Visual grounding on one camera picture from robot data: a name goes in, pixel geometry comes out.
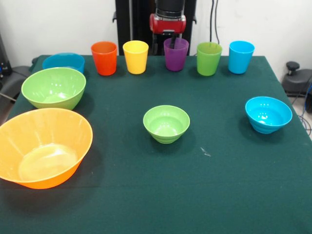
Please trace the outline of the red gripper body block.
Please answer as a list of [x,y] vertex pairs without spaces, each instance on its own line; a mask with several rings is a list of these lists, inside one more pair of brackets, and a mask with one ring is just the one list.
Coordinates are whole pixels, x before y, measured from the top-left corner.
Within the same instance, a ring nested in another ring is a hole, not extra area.
[[186,28],[186,17],[182,15],[179,18],[170,19],[160,17],[157,14],[151,14],[149,18],[149,25],[154,34],[182,34]]

